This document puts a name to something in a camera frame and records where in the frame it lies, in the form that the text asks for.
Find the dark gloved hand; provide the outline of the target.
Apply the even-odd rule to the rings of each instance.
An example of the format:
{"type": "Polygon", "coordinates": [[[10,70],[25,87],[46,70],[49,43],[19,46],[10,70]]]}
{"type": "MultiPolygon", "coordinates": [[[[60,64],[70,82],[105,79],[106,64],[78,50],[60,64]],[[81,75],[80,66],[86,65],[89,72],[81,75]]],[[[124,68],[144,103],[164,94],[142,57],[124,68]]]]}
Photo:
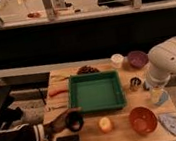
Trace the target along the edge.
{"type": "Polygon", "coordinates": [[[53,121],[47,123],[43,126],[45,139],[52,141],[54,135],[60,133],[66,128],[66,118],[71,112],[80,111],[80,108],[70,108],[65,110],[63,113],[60,113],[53,121]]]}

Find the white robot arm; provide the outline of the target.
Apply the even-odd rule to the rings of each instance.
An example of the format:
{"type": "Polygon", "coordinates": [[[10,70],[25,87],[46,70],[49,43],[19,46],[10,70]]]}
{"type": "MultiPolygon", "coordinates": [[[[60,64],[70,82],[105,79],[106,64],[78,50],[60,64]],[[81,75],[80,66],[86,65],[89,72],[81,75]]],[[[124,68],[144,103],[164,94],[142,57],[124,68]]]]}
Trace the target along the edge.
{"type": "Polygon", "coordinates": [[[176,75],[176,36],[157,44],[148,52],[149,69],[144,87],[150,90],[151,101],[156,106],[164,104],[169,94],[165,91],[171,74],[176,75]]]}

